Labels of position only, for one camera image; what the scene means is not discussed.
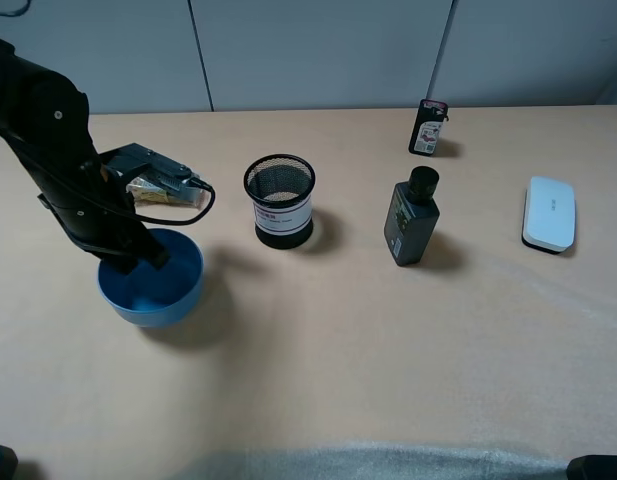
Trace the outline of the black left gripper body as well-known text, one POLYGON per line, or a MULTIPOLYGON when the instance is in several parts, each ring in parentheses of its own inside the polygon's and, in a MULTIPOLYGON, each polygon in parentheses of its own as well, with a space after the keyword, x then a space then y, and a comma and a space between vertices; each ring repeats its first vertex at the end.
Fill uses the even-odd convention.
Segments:
POLYGON ((107 264, 109 256, 137 257, 137 239, 147 227, 121 177, 98 154, 36 157, 39 199, 69 239, 107 264))

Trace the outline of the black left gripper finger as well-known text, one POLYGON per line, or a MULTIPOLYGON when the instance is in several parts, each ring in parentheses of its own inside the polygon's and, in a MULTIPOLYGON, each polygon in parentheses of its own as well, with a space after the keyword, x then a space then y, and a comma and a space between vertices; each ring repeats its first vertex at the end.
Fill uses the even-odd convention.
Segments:
POLYGON ((122 275, 130 274, 136 267, 136 259, 128 256, 109 256, 107 264, 116 272, 122 275))
POLYGON ((137 239, 137 257, 147 261, 154 269, 162 269, 169 261, 169 251, 153 235, 144 229, 137 239))

